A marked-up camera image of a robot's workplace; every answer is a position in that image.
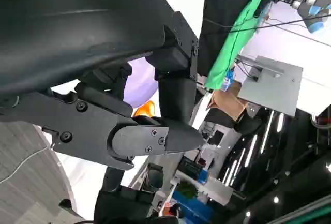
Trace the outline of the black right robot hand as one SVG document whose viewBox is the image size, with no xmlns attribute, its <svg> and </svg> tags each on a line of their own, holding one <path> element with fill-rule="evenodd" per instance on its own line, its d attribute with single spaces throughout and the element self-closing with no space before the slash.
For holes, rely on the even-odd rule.
<svg viewBox="0 0 331 224">
<path fill-rule="evenodd" d="M 163 186 L 163 167 L 150 163 L 142 190 L 122 186 L 124 171 L 108 167 L 96 200 L 93 223 L 179 223 L 175 216 L 150 216 L 155 193 Z"/>
</svg>

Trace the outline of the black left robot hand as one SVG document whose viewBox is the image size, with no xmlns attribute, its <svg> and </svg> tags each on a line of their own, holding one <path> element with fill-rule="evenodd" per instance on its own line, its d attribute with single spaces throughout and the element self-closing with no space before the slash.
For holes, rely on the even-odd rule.
<svg viewBox="0 0 331 224">
<path fill-rule="evenodd" d="M 123 101 L 129 61 L 155 69 L 160 117 Z M 1 120 L 52 136 L 56 152 L 120 170 L 194 150 L 198 39 L 167 0 L 1 0 Z"/>
</svg>

